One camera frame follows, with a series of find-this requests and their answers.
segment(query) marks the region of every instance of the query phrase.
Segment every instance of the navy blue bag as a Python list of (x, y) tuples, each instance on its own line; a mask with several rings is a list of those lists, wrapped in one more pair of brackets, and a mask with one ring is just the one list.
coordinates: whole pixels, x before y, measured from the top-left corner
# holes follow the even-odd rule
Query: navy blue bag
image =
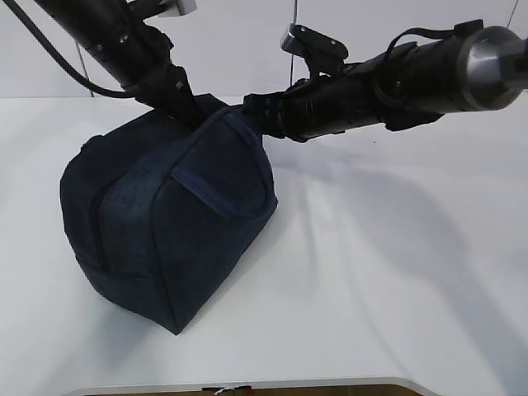
[(86, 143), (60, 185), (64, 228), (103, 297), (178, 334), (277, 207), (262, 133), (240, 107), (194, 134), (150, 111)]

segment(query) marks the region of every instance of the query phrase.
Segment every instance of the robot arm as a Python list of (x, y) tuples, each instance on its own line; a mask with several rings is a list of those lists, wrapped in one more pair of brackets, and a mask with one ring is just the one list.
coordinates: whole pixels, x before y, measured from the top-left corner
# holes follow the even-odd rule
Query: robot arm
[[(14, 0), (3, 1), (17, 10)], [(163, 0), (36, 2), (138, 101), (193, 130), (205, 121), (185, 70), (170, 60), (171, 41), (144, 23), (166, 10)], [(409, 34), (439, 41), (396, 46)], [(250, 95), (244, 110), (269, 135), (299, 142), (377, 123), (405, 130), (452, 112), (500, 110), (528, 88), (528, 40), (482, 21), (452, 31), (411, 29), (364, 63), (345, 64), (343, 44), (304, 26), (292, 25), (282, 48), (305, 59), (310, 79)]]

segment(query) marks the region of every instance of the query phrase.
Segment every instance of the white background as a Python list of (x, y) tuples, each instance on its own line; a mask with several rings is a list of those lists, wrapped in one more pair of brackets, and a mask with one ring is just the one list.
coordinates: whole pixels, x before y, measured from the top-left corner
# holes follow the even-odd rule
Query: white background
[[(61, 53), (81, 71), (75, 44), (33, 0), (18, 0)], [(410, 26), (444, 29), (483, 18), (505, 26), (516, 0), (299, 0), (298, 22), (334, 36), (350, 50), (350, 61), (383, 52)], [(290, 80), (290, 56), (281, 36), (293, 19), (294, 0), (197, 0), (198, 11), (148, 23), (175, 44), (175, 64), (184, 66), (196, 93), (219, 96), (283, 90)], [(520, 0), (511, 26), (528, 35), (528, 0)], [(87, 90), (54, 64), (19, 21), (0, 2), (0, 97), (85, 97)], [(86, 54), (90, 79), (118, 88)], [(306, 67), (295, 62), (295, 78)]]

